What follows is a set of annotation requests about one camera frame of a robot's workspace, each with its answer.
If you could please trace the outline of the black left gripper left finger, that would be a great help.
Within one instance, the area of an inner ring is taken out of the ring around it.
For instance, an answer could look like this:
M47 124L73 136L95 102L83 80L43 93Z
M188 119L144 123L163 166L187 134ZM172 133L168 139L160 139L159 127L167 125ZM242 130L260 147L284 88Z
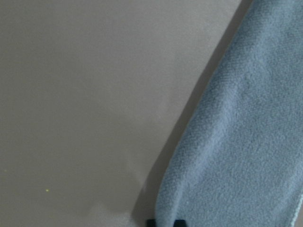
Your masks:
M157 223L155 219L146 220L146 227L157 227Z

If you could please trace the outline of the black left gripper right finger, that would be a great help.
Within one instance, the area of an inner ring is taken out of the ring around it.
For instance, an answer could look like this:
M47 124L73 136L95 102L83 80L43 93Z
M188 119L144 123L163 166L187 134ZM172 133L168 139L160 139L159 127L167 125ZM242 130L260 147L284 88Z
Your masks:
M183 219L177 219L174 221L173 227L186 227L186 221Z

